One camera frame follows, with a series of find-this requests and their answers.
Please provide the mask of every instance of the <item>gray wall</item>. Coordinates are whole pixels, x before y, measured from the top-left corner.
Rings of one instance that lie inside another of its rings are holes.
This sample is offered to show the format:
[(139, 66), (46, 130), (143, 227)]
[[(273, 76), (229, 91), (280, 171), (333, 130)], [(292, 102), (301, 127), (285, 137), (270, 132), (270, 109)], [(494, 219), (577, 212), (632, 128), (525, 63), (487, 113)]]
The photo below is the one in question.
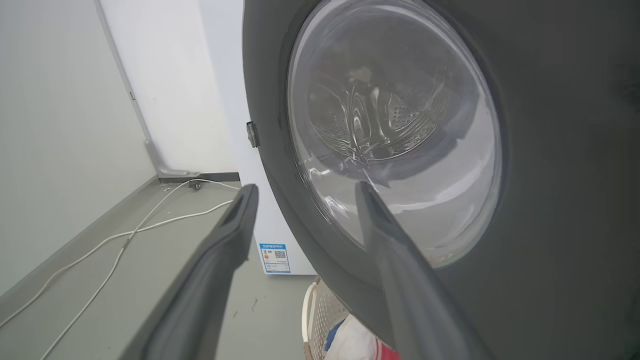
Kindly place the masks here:
[(92, 0), (0, 1), (0, 294), (155, 171)]

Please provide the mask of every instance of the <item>washing machine door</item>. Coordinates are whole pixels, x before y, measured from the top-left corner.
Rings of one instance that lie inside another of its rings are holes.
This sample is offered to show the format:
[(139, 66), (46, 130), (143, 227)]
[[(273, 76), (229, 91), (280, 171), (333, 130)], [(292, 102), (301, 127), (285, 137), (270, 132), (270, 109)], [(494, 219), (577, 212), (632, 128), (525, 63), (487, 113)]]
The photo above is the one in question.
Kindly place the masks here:
[(278, 205), (383, 341), (399, 340), (367, 255), (362, 181), (498, 358), (637, 345), (638, 10), (245, 1), (247, 99)]

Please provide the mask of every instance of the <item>dark baseboard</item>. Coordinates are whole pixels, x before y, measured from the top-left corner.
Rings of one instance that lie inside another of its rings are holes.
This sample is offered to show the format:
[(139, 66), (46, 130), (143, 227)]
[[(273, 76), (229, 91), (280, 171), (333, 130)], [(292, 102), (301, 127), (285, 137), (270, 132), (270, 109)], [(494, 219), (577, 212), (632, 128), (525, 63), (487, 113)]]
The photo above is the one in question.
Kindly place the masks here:
[(161, 184), (183, 183), (191, 179), (205, 179), (211, 181), (240, 181), (240, 175), (237, 172), (207, 172), (200, 174), (198, 177), (165, 177), (159, 178)]

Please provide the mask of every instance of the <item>metal frame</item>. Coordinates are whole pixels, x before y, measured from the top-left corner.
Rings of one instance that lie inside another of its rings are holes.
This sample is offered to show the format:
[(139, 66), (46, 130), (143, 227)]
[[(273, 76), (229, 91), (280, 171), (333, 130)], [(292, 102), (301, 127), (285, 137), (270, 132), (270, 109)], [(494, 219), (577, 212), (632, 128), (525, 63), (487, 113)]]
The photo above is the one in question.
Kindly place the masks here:
[(156, 145), (151, 138), (151, 134), (149, 133), (149, 129), (147, 127), (147, 123), (145, 122), (144, 116), (142, 116), (142, 112), (140, 111), (140, 107), (138, 106), (138, 102), (136, 101), (136, 96), (134, 95), (133, 89), (131, 88), (131, 83), (129, 82), (129, 78), (127, 77), (127, 73), (122, 65), (122, 60), (120, 59), (120, 55), (118, 54), (118, 49), (116, 48), (115, 42), (113, 41), (113, 37), (111, 36), (111, 30), (109, 29), (109, 24), (107, 23), (107, 19), (104, 16), (104, 10), (102, 9), (102, 4), (100, 0), (94, 0), (95, 9), (98, 13), (98, 18), (100, 19), (100, 25), (102, 25), (102, 30), (104, 32), (104, 37), (107, 40), (107, 44), (109, 44), (109, 49), (111, 50), (111, 54), (113, 55), (113, 59), (115, 60), (116, 66), (118, 67), (118, 71), (120, 73), (120, 77), (122, 78), (122, 83), (124, 84), (125, 91), (129, 93), (129, 100), (131, 101), (131, 106), (133, 106), (133, 110), (138, 117), (138, 122), (140, 123), (140, 127), (142, 127), (142, 132), (145, 135), (145, 147), (147, 148), (147, 152), (149, 153), (149, 158), (151, 158), (151, 162), (154, 164), (156, 168), (156, 172), (160, 179), (166, 178), (174, 178), (174, 177), (196, 177), (200, 175), (200, 172), (190, 171), (190, 170), (179, 170), (170, 168), (162, 159), (160, 152), (158, 151)]

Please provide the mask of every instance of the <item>perforated basket side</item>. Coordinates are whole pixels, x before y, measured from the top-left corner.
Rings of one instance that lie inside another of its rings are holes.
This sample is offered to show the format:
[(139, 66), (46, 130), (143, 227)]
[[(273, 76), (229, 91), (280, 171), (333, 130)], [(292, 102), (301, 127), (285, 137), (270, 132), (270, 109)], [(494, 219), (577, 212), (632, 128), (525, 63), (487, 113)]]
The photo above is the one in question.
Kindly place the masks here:
[(324, 281), (319, 281), (316, 287), (317, 297), (311, 309), (313, 322), (309, 329), (309, 346), (314, 360), (323, 360), (322, 349), (329, 330), (343, 321), (349, 312), (340, 300), (327, 288)]

